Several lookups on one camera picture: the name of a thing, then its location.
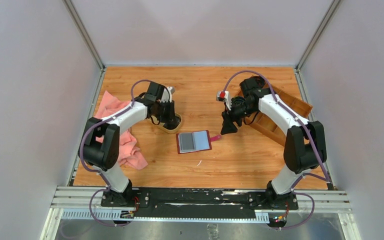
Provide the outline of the oval wooden tray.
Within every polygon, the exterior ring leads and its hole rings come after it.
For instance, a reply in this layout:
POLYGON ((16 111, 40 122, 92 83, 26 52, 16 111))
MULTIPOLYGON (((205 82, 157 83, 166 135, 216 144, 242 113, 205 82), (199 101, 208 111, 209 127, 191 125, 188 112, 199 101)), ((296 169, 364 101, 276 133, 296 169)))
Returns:
POLYGON ((157 122, 157 118, 155 116, 151 116, 150 121, 158 129, 160 129, 161 131, 163 131, 167 134, 176 134, 183 124, 182 116, 177 112, 174 115, 174 121, 171 121, 171 122, 159 122, 158 121, 157 122))

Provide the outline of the grey credit card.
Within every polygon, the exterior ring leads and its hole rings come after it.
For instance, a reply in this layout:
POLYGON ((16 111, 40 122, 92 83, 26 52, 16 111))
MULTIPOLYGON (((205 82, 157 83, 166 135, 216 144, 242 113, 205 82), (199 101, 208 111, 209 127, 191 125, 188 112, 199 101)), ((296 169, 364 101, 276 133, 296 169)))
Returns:
POLYGON ((179 134, 179 144, 181 152, 191 152, 195 150, 194 134, 190 132, 179 134))

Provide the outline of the red leather card holder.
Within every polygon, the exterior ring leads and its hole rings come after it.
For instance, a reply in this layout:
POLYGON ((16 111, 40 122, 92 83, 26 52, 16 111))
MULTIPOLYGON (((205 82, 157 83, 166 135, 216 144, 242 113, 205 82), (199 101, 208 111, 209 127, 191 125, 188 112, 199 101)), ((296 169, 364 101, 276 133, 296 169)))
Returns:
POLYGON ((181 133, 176 134, 177 152, 179 154, 209 151, 212 149, 212 142, 218 141, 222 138, 220 134, 215 136, 210 136, 210 133, 208 130, 186 132, 186 133, 193 133, 195 150, 189 151, 189 152, 181 152, 180 143, 179 143, 179 134, 181 133))

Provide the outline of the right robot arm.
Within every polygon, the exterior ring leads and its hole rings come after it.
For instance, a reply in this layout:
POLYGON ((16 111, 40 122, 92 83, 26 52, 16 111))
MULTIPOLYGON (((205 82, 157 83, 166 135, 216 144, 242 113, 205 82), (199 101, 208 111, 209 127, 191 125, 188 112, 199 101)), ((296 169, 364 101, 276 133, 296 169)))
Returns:
POLYGON ((247 78, 239 86, 241 96, 231 97, 226 89, 216 95, 224 103, 221 135, 236 133, 246 117, 258 113, 266 115, 285 134, 284 167, 266 186, 266 204, 272 209, 281 207, 298 182, 317 167, 322 169, 321 179, 329 182, 324 166, 327 149, 323 124, 296 113, 261 76, 247 78))

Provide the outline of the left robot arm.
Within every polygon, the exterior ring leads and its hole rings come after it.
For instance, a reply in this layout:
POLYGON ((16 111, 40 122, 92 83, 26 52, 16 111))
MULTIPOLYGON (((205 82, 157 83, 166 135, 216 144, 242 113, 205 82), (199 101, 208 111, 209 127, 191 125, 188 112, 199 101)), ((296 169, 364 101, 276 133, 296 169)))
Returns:
POLYGON ((132 96, 122 109, 103 118, 89 118, 79 145, 78 156, 84 169, 101 176, 106 185, 103 196, 121 207, 129 206, 135 199, 132 181, 117 163, 121 133, 146 119, 173 133, 182 121, 175 112, 175 88, 148 83, 147 91, 132 96))

